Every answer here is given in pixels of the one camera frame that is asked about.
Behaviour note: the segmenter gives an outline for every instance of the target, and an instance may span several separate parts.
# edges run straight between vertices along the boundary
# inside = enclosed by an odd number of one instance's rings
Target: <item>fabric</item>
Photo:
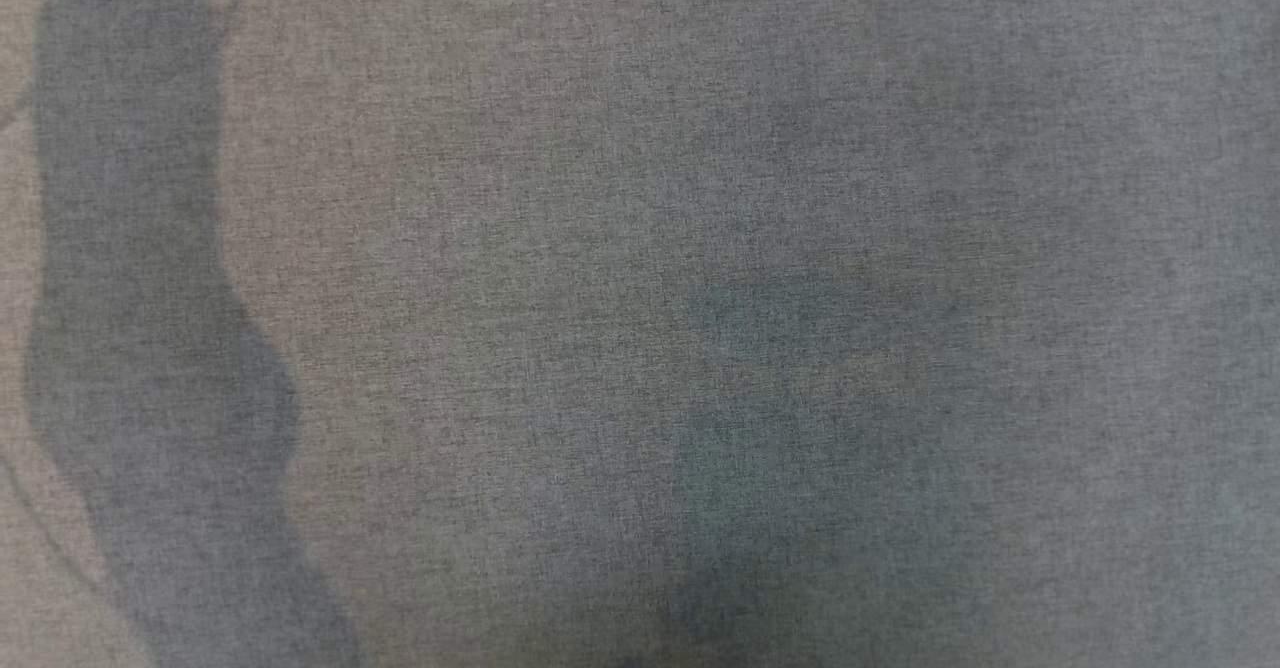
[[[1280,0],[0,29],[0,667],[1280,664]]]

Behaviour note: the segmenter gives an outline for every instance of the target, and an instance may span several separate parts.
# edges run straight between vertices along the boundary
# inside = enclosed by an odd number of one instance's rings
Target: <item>bluish-gray fabric area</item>
[[[32,93],[159,668],[1280,660],[1280,0],[207,3]]]

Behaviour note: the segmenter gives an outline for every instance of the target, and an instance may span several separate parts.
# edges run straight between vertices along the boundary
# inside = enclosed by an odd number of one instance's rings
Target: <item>gray fabric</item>
[[[1280,0],[5,1],[0,665],[1280,660]]]

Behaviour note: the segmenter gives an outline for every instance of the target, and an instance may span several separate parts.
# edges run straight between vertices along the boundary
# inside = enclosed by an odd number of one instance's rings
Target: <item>gray surface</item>
[[[84,1],[27,412],[157,665],[1280,660],[1280,0]]]

